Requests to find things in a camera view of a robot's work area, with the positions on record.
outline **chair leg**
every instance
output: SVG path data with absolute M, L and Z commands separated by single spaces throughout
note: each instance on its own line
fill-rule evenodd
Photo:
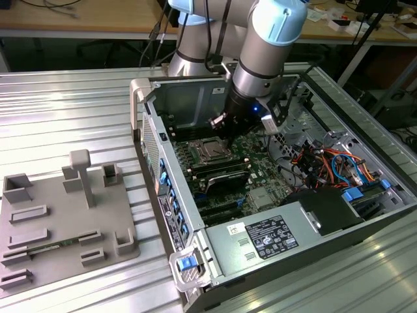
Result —
M 134 54 L 138 54 L 139 57 L 142 56 L 143 50 L 137 49 L 127 42 L 121 42 L 121 46 L 133 52 Z M 146 54 L 145 54 L 145 58 L 148 59 L 149 61 L 151 60 Z
M 83 49 L 84 48 L 98 46 L 98 45 L 101 45 L 101 44 L 109 44 L 109 40 L 108 39 L 99 39 L 99 40 L 94 40 L 94 41 L 86 42 L 84 44 L 79 44 L 77 46 L 77 56 L 78 57 L 82 57 L 83 56 Z
M 44 49 L 42 47 L 42 42 L 40 41 L 39 38 L 34 38 L 33 39 L 33 44 L 35 45 L 36 52 L 42 52 L 42 51 L 44 51 Z
M 104 68 L 109 68 L 111 65 L 111 58 L 115 52 L 120 50 L 120 43 L 115 42 L 111 45 L 109 53 L 107 54 L 106 61 L 104 62 Z

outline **paper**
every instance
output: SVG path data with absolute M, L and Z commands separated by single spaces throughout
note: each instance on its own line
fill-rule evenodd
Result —
M 307 20 L 318 22 L 325 15 L 325 13 L 314 11 L 310 8 L 307 9 Z

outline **white sticker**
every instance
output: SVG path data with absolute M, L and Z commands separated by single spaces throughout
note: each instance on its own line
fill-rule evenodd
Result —
M 240 222 L 240 223 L 237 223 L 237 224 L 229 225 L 227 227 L 227 230 L 229 231 L 229 233 L 231 235 L 235 235 L 237 233 L 241 233 L 242 231 L 245 231 L 246 230 L 245 229 L 245 223 Z
M 224 88 L 214 88 L 212 94 L 213 95 L 219 95 L 221 93 L 224 93 Z

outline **metal table surface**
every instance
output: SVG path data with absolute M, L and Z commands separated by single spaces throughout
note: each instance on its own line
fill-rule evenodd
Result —
M 308 65 L 287 65 L 303 70 Z M 1 312 L 182 312 L 130 137 L 129 83 L 159 70 L 10 73 L 0 76 L 0 177 L 61 175 L 71 150 L 93 166 L 117 162 L 132 206 L 141 255 L 0 299 Z M 414 180 L 416 159 L 321 70 L 309 74 Z M 313 97 L 332 130 L 340 121 Z M 415 312 L 417 213 L 364 243 L 223 303 L 215 312 Z

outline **warning label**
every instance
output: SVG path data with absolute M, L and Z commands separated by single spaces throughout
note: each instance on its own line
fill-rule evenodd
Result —
M 246 231 L 264 260 L 298 246 L 281 215 L 247 225 Z

